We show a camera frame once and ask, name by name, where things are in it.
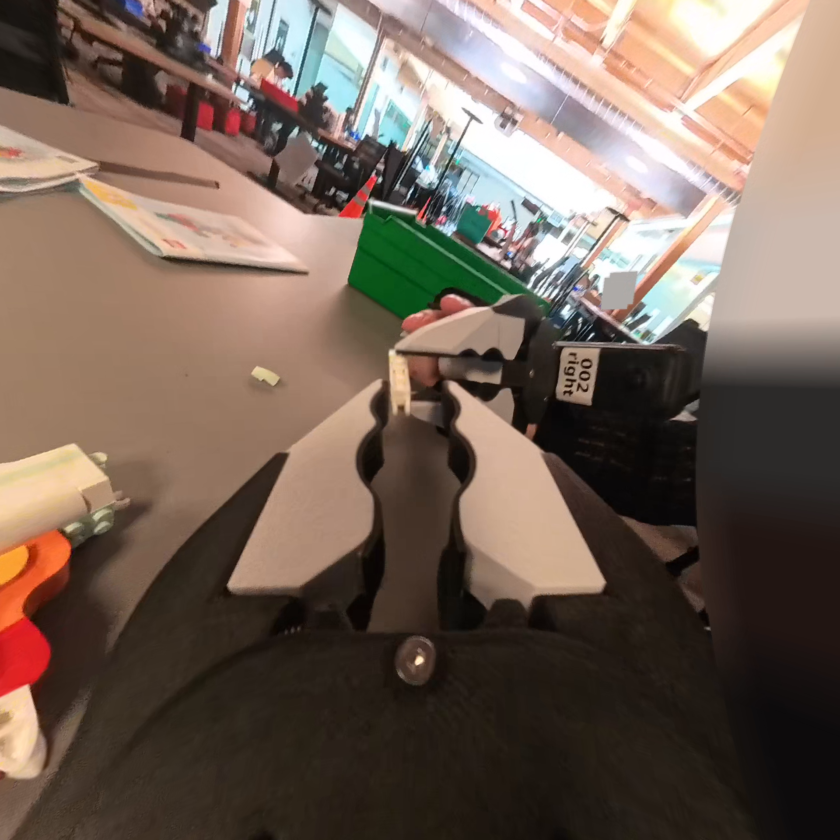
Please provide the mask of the orange traffic cone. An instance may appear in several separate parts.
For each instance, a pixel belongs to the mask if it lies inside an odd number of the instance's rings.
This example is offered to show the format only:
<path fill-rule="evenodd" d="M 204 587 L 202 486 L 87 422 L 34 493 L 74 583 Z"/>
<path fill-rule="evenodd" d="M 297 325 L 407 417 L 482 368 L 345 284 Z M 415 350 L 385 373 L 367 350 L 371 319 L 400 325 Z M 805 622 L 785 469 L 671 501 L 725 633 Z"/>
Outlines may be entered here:
<path fill-rule="evenodd" d="M 339 217 L 345 219 L 361 218 L 377 182 L 378 176 L 374 172 L 361 189 L 347 202 L 345 207 L 339 213 Z"/>

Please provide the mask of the stacked green plastic bins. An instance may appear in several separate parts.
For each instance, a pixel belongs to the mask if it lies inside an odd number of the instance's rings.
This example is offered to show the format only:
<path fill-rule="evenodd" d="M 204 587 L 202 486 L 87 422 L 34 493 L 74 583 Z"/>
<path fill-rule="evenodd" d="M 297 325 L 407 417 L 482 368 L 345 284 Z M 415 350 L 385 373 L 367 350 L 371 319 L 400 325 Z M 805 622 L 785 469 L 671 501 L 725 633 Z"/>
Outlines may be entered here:
<path fill-rule="evenodd" d="M 480 306 L 524 295 L 544 314 L 550 310 L 488 257 L 418 222 L 416 211 L 370 201 L 362 222 L 348 285 L 400 319 L 450 293 Z"/>

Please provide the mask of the instruction booklet with yellow corner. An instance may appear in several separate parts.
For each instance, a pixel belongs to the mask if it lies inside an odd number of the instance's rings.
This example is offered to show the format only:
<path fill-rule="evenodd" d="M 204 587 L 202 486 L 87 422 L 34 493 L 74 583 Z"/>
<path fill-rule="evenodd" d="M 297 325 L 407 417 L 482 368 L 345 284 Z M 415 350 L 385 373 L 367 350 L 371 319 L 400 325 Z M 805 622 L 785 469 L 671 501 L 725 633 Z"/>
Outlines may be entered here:
<path fill-rule="evenodd" d="M 231 215 L 157 201 L 81 176 L 79 194 L 154 256 L 307 275 L 308 267 Z"/>

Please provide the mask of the black panel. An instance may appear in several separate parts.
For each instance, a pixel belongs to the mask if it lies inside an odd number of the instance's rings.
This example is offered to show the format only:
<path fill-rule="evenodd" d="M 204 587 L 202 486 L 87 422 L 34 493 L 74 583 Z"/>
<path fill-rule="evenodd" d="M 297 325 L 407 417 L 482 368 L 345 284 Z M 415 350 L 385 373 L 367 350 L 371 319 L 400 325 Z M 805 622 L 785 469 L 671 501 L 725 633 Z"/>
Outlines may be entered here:
<path fill-rule="evenodd" d="M 70 104 L 57 1 L 1 1 L 1 86 Z"/>

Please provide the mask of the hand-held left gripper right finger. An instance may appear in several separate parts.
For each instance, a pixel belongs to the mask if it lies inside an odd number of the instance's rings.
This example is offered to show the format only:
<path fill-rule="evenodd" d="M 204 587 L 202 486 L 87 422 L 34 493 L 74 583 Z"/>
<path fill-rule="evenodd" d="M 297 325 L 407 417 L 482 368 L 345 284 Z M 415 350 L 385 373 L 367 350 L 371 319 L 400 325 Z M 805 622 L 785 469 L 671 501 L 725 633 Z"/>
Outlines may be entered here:
<path fill-rule="evenodd" d="M 554 481 L 542 451 L 486 403 L 447 381 L 453 454 L 465 451 L 456 501 L 456 542 L 467 592 L 485 608 L 514 601 L 599 595 L 605 578 Z"/>

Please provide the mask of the black office chair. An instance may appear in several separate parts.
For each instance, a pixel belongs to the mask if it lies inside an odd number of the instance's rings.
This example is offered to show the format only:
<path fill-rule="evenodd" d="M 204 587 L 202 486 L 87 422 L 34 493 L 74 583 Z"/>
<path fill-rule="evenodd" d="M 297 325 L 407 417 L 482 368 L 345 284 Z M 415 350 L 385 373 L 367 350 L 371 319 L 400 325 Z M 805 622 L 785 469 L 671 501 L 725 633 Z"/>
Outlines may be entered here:
<path fill-rule="evenodd" d="M 616 513 L 655 526 L 697 525 L 697 422 L 582 411 L 545 418 L 535 443 Z"/>

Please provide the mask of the colourful toy brick model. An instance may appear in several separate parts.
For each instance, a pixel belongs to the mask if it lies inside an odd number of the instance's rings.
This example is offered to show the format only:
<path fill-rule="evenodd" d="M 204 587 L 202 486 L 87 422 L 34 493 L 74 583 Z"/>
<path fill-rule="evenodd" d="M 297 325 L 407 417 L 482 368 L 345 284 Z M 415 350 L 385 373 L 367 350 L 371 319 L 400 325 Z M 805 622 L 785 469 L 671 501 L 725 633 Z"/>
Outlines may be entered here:
<path fill-rule="evenodd" d="M 130 499 L 112 487 L 103 453 L 77 444 L 1 465 L 1 772 L 39 776 L 49 746 L 33 697 L 51 659 L 33 615 L 70 577 L 70 558 L 108 532 Z"/>

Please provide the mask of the dark narrow strip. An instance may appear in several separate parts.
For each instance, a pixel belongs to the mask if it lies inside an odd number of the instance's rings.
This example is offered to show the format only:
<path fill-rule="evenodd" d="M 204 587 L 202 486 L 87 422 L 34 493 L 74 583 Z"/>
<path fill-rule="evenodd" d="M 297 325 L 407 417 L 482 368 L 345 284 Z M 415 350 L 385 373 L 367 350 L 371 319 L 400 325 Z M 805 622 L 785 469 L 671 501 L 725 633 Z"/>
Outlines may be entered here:
<path fill-rule="evenodd" d="M 196 186 L 210 190 L 218 190 L 219 182 L 194 175 L 184 175 L 171 171 L 157 171 L 129 164 L 119 164 L 111 161 L 100 161 L 98 171 L 110 175 L 130 177 L 138 180 Z"/>

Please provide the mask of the person's right hand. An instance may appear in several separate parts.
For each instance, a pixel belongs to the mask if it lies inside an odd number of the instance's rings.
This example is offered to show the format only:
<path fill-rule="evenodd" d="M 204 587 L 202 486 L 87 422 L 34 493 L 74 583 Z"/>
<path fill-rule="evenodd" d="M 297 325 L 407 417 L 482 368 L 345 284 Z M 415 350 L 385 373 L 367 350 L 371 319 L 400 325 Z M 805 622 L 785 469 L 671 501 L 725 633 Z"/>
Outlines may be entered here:
<path fill-rule="evenodd" d="M 443 319 L 454 317 L 461 312 L 483 307 L 484 303 L 467 299 L 459 294 L 449 293 L 436 300 L 430 308 L 416 312 L 402 322 L 402 335 L 414 333 L 421 328 Z"/>

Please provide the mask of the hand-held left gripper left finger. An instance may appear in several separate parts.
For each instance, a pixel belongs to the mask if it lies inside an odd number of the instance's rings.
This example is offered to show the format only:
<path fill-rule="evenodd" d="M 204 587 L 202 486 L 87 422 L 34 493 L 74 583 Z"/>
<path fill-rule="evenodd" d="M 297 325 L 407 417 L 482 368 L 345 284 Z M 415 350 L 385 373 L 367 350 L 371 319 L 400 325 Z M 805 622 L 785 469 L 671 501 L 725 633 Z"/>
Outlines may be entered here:
<path fill-rule="evenodd" d="M 377 588 L 386 383 L 374 380 L 287 452 L 227 589 L 233 595 L 359 597 Z"/>

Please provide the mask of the long brown table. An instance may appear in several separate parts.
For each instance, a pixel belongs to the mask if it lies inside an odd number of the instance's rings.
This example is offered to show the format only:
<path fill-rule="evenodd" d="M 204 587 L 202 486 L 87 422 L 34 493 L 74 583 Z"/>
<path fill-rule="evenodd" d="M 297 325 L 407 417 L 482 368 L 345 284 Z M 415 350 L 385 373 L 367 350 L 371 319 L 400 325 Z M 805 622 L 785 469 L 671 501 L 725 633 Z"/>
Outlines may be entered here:
<path fill-rule="evenodd" d="M 210 73 L 190 67 L 166 55 L 142 38 L 123 32 L 111 23 L 93 17 L 84 10 L 71 7 L 67 3 L 60 2 L 59 11 L 72 20 L 74 30 L 83 32 L 95 40 L 121 51 L 124 55 L 133 56 L 137 60 L 141 60 L 158 70 L 164 71 L 169 76 L 187 83 L 181 127 L 181 138 L 183 140 L 191 143 L 195 141 L 197 118 L 203 92 L 214 103 L 225 101 L 233 109 L 242 109 L 243 102 L 239 100 L 231 87 L 220 83 Z"/>

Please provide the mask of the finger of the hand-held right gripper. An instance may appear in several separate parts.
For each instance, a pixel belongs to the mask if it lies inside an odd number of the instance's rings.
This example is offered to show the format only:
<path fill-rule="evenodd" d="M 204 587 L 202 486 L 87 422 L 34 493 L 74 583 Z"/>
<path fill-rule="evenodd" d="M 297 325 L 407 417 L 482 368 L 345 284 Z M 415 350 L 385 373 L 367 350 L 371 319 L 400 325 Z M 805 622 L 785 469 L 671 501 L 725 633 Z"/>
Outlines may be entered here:
<path fill-rule="evenodd" d="M 526 331 L 527 297 L 505 296 L 491 306 L 469 307 L 408 333 L 396 343 L 395 353 L 438 358 L 490 353 L 514 361 Z"/>
<path fill-rule="evenodd" d="M 410 375 L 418 390 L 411 397 L 410 416 L 444 428 L 439 386 L 456 382 L 513 426 L 515 390 L 519 388 L 519 362 L 481 358 L 411 358 Z"/>

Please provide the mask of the white toy brick plate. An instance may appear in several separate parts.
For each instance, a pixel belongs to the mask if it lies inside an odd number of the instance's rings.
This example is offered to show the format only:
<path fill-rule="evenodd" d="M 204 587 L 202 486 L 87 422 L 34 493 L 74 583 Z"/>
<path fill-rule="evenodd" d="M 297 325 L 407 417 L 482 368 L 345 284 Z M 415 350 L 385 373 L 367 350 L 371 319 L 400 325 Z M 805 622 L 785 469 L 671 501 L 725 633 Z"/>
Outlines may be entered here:
<path fill-rule="evenodd" d="M 388 353 L 388 391 L 394 416 L 410 416 L 412 408 L 412 380 L 407 358 L 396 350 Z"/>

